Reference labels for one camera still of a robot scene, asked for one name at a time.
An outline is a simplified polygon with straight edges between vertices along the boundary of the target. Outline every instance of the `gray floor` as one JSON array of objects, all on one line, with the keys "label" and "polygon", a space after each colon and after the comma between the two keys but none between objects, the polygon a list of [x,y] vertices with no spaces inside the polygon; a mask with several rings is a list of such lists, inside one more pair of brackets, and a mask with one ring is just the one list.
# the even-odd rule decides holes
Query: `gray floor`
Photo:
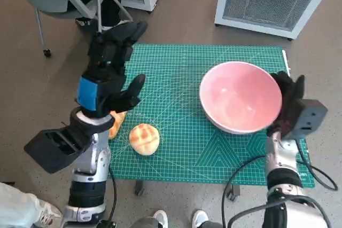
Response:
[{"label": "gray floor", "polygon": [[[159,0],[152,14],[130,10],[150,26],[144,43],[280,45],[287,51],[294,77],[307,76],[306,95],[318,98],[329,109],[318,133],[308,138],[312,161],[342,184],[342,5],[323,0],[299,35],[284,38],[213,25],[217,0]],[[25,0],[0,0],[0,180],[15,180],[17,187],[62,206],[68,197],[70,169],[48,175],[22,147],[37,131],[67,122],[75,106],[79,76],[87,64],[89,38],[71,20],[43,17],[53,58],[41,53],[33,8]],[[134,183],[118,181],[119,201],[115,213],[122,227],[162,208],[170,227],[190,227],[191,214],[204,209],[220,220],[223,185],[159,183],[147,185],[147,194],[132,194]],[[111,200],[111,189],[107,190]],[[266,189],[243,186],[237,203],[227,202],[226,215],[265,202]],[[335,227],[341,222],[342,194],[317,186],[308,190],[322,203]],[[236,227],[261,227],[262,213],[243,218]]]}]

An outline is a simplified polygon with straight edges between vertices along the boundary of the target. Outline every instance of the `green cutting mat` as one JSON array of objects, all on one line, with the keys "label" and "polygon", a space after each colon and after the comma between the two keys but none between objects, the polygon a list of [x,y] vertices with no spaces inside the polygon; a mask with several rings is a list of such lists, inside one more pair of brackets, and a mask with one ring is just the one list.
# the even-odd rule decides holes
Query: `green cutting mat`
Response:
[{"label": "green cutting mat", "polygon": [[[111,167],[117,178],[177,182],[225,183],[246,160],[265,154],[266,135],[231,135],[213,126],[202,110],[199,85],[203,75],[225,61],[246,61],[268,72],[286,70],[282,49],[227,45],[136,44],[127,63],[127,82],[146,74],[141,103],[127,114],[110,142]],[[152,156],[129,146],[131,129],[148,123],[159,130],[160,145]],[[306,143],[301,143],[306,157]],[[299,167],[306,187],[314,187],[307,169]],[[236,184],[265,185],[264,160],[246,167]]]}]

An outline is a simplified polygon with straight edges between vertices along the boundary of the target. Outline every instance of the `shoe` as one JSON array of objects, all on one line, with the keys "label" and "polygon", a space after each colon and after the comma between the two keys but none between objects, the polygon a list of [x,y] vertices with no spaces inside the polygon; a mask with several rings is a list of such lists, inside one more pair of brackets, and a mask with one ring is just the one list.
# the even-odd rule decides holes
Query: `shoe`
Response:
[{"label": "shoe", "polygon": [[59,209],[43,200],[39,200],[39,204],[41,206],[41,214],[34,225],[42,228],[59,227],[62,219],[62,213]]},{"label": "shoe", "polygon": [[96,32],[97,31],[97,19],[89,18],[76,18],[75,22],[77,26],[84,32]]},{"label": "shoe", "polygon": [[[77,26],[85,32],[97,32],[97,19],[88,18],[77,18],[75,19]],[[124,24],[126,22],[131,22],[130,20],[121,20],[118,24],[114,26],[102,26],[102,30],[105,32],[113,27]]]},{"label": "shoe", "polygon": [[192,218],[192,228],[198,228],[206,221],[209,221],[208,215],[203,210],[197,210]]},{"label": "shoe", "polygon": [[167,215],[164,210],[158,210],[153,217],[158,220],[163,228],[168,228]]},{"label": "shoe", "polygon": [[109,29],[111,29],[111,28],[114,28],[114,27],[116,27],[116,26],[119,26],[119,25],[121,25],[121,24],[124,24],[124,23],[126,23],[126,22],[131,22],[130,20],[121,20],[121,21],[119,21],[119,23],[117,24],[117,25],[114,25],[114,26],[102,26],[102,30],[105,32],[106,30],[109,30]]}]

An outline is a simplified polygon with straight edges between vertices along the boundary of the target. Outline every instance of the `bowl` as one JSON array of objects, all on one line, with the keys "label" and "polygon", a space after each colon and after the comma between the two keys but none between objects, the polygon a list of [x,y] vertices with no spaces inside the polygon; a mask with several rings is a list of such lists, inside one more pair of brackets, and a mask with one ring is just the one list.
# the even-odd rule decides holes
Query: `bowl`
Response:
[{"label": "bowl", "polygon": [[241,61],[211,68],[203,77],[200,101],[208,119],[234,134],[253,133],[271,125],[282,107],[282,94],[265,70]]}]

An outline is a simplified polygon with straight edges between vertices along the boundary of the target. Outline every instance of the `black cable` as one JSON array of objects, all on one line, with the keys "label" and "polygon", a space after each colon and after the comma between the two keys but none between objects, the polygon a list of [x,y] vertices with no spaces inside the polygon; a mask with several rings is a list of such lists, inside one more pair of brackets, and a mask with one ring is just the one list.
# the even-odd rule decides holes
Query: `black cable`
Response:
[{"label": "black cable", "polygon": [[[337,191],[337,190],[338,190],[338,186],[337,186],[336,182],[335,182],[329,175],[327,175],[324,171],[322,171],[321,169],[319,169],[319,168],[317,168],[317,167],[315,167],[315,166],[313,166],[313,165],[311,165],[311,164],[308,163],[308,161],[305,159],[304,154],[303,154],[303,152],[301,151],[301,148],[300,148],[300,146],[299,146],[298,143],[297,143],[297,148],[298,148],[298,151],[299,151],[299,154],[300,154],[301,158],[303,159],[303,161],[297,161],[297,162],[300,163],[300,164],[304,164],[304,165],[308,168],[309,172],[313,175],[313,177],[317,180],[317,182],[320,183],[322,186],[324,186],[325,188],[328,188],[328,189],[330,189],[330,190]],[[231,185],[233,179],[237,176],[237,174],[238,174],[245,166],[247,166],[248,164],[250,164],[250,163],[252,163],[252,162],[254,162],[254,161],[258,160],[258,159],[263,159],[263,158],[265,158],[265,157],[266,157],[265,155],[264,155],[264,156],[257,156],[257,157],[254,157],[254,158],[248,160],[247,162],[245,162],[244,164],[242,164],[242,166],[239,167],[239,168],[232,174],[232,176],[229,178],[229,180],[228,180],[228,182],[227,182],[227,184],[226,184],[226,186],[225,186],[225,188],[224,188],[224,190],[223,190],[222,201],[221,201],[221,215],[222,215],[222,224],[223,224],[223,228],[227,228],[227,225],[226,225],[226,218],[225,218],[225,216],[224,216],[224,203],[225,203],[225,199],[226,199],[228,187]],[[317,172],[321,173],[324,177],[326,177],[326,178],[333,184],[334,188],[329,187],[326,183],[324,183],[323,181],[321,181],[321,180],[316,176],[316,174],[314,174],[313,169],[316,170]],[[324,218],[324,220],[326,221],[326,223],[327,223],[327,225],[328,225],[328,228],[330,228],[331,225],[330,225],[329,219],[328,219],[326,213],[324,212],[323,208],[322,208],[314,199],[312,199],[312,198],[310,198],[310,197],[307,197],[306,200],[312,202],[313,204],[315,204],[315,205],[317,206],[317,208],[321,211],[321,213],[322,213],[322,215],[323,215],[323,218]],[[281,204],[281,203],[283,203],[283,202],[282,202],[282,201],[277,201],[277,202],[273,202],[273,203],[275,203],[276,205],[279,205],[279,204]],[[237,215],[235,215],[235,216],[233,217],[233,218],[235,218],[236,216],[238,216],[238,217],[237,217],[236,219],[234,219],[232,222],[234,222],[235,220],[239,219],[240,217],[242,217],[242,216],[244,216],[244,215],[247,215],[247,214],[253,213],[253,212],[255,212],[255,211],[262,210],[262,209],[266,209],[266,208],[269,208],[269,207],[273,207],[273,205],[268,205],[268,204],[266,204],[266,205],[262,205],[262,206],[256,207],[256,208],[258,208],[257,210],[254,210],[255,208],[251,208],[251,209],[242,211],[242,212],[240,212],[239,214],[237,214]],[[230,221],[228,222],[228,228],[231,227],[231,225],[229,226],[229,223],[231,222],[231,220],[232,220],[233,218],[231,218]]]},{"label": "black cable", "polygon": [[235,215],[234,217],[232,217],[229,222],[228,222],[228,228],[231,228],[231,226],[233,225],[233,222],[235,222],[236,220],[238,220],[239,218],[245,216],[245,215],[249,215],[251,213],[254,213],[254,212],[257,212],[259,210],[264,210],[266,208],[271,208],[271,207],[275,207],[275,206],[278,206],[280,204],[283,204],[287,201],[290,201],[290,200],[298,200],[298,199],[302,199],[302,200],[306,200],[308,202],[311,202],[313,203],[318,209],[319,211],[321,212],[322,216],[323,216],[323,219],[325,220],[325,222],[327,223],[327,228],[331,228],[331,223],[329,221],[329,218],[327,216],[327,214],[325,213],[324,209],[322,208],[322,206],[317,202],[315,201],[314,199],[312,199],[311,197],[308,197],[308,196],[303,196],[303,195],[291,195],[291,196],[287,196],[286,199],[283,199],[283,200],[278,200],[276,202],[272,202],[272,203],[267,203],[265,205],[261,205],[261,206],[258,206],[258,207],[254,207],[254,208],[250,208],[248,210],[245,210],[245,211],[242,211],[240,212],[239,214]]},{"label": "black cable", "polygon": [[229,185],[231,185],[231,182],[233,181],[233,179],[237,176],[237,174],[245,167],[247,166],[248,164],[258,160],[258,159],[263,159],[265,156],[257,156],[257,157],[254,157],[250,160],[248,160],[247,162],[245,162],[244,164],[242,164],[241,167],[239,167],[233,174],[232,176],[229,178],[225,188],[224,188],[224,191],[223,191],[223,195],[222,195],[222,201],[221,201],[221,213],[222,213],[222,224],[223,224],[223,228],[226,228],[226,218],[224,216],[224,202],[225,202],[225,199],[226,199],[226,195],[227,195],[227,189],[229,187]]},{"label": "black cable", "polygon": [[[300,145],[299,145],[299,142],[298,140],[296,140],[296,144],[297,144],[297,148],[298,148],[298,152],[299,152],[299,155],[301,157],[301,159],[303,161],[297,161],[298,163],[300,164],[304,164],[306,166],[306,168],[309,170],[310,174],[316,179],[316,181],[322,185],[324,188],[328,189],[328,190],[331,190],[331,191],[337,191],[338,190],[338,186],[337,184],[335,183],[335,181],[330,177],[328,176],[324,171],[322,171],[321,169],[317,168],[317,167],[314,167],[312,165],[309,164],[309,162],[305,159],[304,157],[304,154],[303,154],[303,151],[301,150],[300,148]],[[333,187],[330,187],[329,185],[327,185],[325,182],[323,182],[314,172],[313,172],[313,169],[315,169],[316,171],[318,171],[319,173],[321,173],[323,176],[325,176],[332,184]]]},{"label": "black cable", "polygon": [[117,192],[116,192],[116,182],[115,182],[114,173],[113,173],[113,170],[112,170],[111,167],[109,167],[109,173],[111,175],[112,182],[113,182],[114,201],[113,201],[113,207],[112,207],[111,213],[109,214],[108,223],[106,225],[106,228],[109,228],[111,226],[111,221],[112,221],[112,218],[113,218],[113,215],[114,215],[114,211],[115,211],[115,208],[116,208],[116,202],[118,200],[118,195],[117,195]]}]

